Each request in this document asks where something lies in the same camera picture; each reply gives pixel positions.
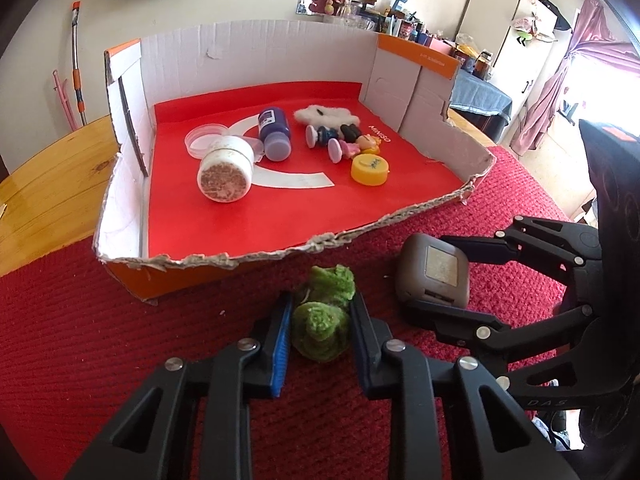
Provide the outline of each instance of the green moss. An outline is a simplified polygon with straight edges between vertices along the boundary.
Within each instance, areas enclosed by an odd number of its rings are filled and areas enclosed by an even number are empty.
[[[292,345],[313,361],[332,361],[349,347],[349,315],[337,306],[303,303],[294,311],[291,325]]]
[[[349,267],[337,265],[333,269],[311,267],[309,301],[347,308],[356,294],[356,284]]]

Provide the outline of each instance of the gray device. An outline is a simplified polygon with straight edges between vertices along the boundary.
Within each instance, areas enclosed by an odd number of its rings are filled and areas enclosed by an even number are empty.
[[[402,302],[427,300],[459,308],[469,303],[469,260],[459,248],[423,233],[405,240],[396,271]]]

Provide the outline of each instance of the floor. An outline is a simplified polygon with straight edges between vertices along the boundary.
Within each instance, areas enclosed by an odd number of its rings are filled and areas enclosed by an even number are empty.
[[[507,135],[502,145],[508,147],[510,140]],[[569,218],[595,196],[580,130],[561,116],[556,115],[542,144],[519,160]]]

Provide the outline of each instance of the pink curtain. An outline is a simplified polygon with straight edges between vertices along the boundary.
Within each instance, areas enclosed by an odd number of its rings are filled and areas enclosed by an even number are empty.
[[[511,148],[517,154],[524,155],[527,150],[535,149],[551,125],[562,83],[576,54],[640,76],[640,57],[633,45],[619,43],[613,38],[598,0],[584,0],[569,49],[558,70],[545,83],[540,99],[529,109],[522,130],[511,139]]]

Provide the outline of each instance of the white label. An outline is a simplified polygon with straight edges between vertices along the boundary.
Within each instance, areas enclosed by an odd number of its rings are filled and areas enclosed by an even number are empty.
[[[267,124],[273,124],[275,121],[276,121],[276,114],[273,113],[273,110],[267,110],[259,118],[260,129],[263,129]]]

